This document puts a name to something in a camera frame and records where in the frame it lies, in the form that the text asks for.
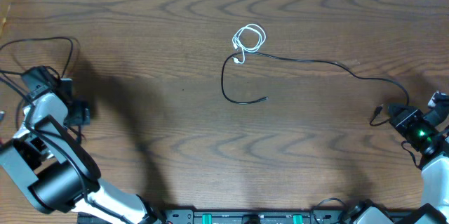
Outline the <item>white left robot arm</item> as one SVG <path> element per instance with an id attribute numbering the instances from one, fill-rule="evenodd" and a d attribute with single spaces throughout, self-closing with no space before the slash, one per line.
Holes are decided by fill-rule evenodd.
<path id="1" fill-rule="evenodd" d="M 1 146 L 1 167 L 28 202 L 42 213 L 84 214 L 81 223 L 162 223 L 165 217 L 139 195 L 106 180 L 81 146 L 90 122 L 88 103 L 72 96 L 72 80 L 48 66 L 20 75 L 24 119 Z"/>

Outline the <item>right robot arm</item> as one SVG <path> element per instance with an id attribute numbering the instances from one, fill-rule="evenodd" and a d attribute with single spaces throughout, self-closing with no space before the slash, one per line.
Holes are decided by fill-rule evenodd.
<path id="1" fill-rule="evenodd" d="M 389 123 L 414 151 L 421 154 L 415 166 L 424 183 L 422 205 L 430 205 L 448 220 L 448 128 L 437 126 L 448 117 L 448 104 L 433 103 L 423 113 L 416 107 L 391 104 Z"/>

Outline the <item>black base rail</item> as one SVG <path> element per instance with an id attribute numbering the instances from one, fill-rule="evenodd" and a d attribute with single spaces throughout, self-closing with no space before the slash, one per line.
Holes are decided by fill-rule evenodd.
<path id="1" fill-rule="evenodd" d="M 153 224 L 309 224 L 309 223 L 447 223 L 448 217 L 426 203 L 412 211 L 388 211 L 369 199 L 341 209 L 325 208 L 325 199 L 301 211 L 199 211 L 169 209 L 160 218 L 145 216 L 141 223 Z"/>

